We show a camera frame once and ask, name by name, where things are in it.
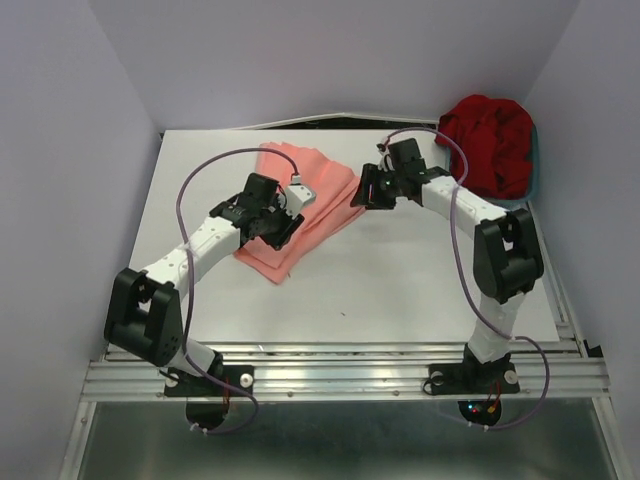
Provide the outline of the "pink skirt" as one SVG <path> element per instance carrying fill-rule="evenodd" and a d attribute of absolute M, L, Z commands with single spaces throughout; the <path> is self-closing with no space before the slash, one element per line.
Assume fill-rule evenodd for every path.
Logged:
<path fill-rule="evenodd" d="M 364 213 L 362 208 L 350 205 L 360 177 L 350 167 L 314 148 L 276 142 L 262 146 L 291 157 L 301 174 L 302 183 L 316 194 L 314 203 L 302 211 L 303 224 L 281 250 L 275 251 L 264 241 L 255 239 L 235 253 L 238 261 L 272 283 L 280 284 L 304 255 Z"/>

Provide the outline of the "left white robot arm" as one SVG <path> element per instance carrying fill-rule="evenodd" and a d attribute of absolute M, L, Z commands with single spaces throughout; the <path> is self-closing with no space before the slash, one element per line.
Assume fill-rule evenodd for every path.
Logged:
<path fill-rule="evenodd" d="M 223 357 L 191 339 L 196 284 L 221 260 L 260 239 L 281 250 L 304 221 L 315 192 L 294 176 L 283 187 L 270 177 L 249 175 L 244 189 L 214 207 L 192 235 L 141 270 L 125 268 L 114 280 L 105 340 L 160 368 L 188 375 L 199 393 L 218 388 L 246 395 L 223 377 Z"/>

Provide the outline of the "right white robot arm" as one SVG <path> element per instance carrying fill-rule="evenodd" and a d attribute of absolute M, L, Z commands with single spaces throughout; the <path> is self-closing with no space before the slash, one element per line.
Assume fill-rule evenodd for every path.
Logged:
<path fill-rule="evenodd" d="M 431 364 L 426 394 L 480 395 L 519 390 L 509 343 L 526 294 L 544 273 L 532 215 L 506 210 L 472 193 L 439 166 L 429 167 L 415 139 L 378 147 L 382 158 L 362 167 L 354 207 L 392 210 L 406 198 L 447 219 L 451 234 L 473 242 L 473 278 L 480 300 L 470 304 L 477 320 L 460 362 Z"/>

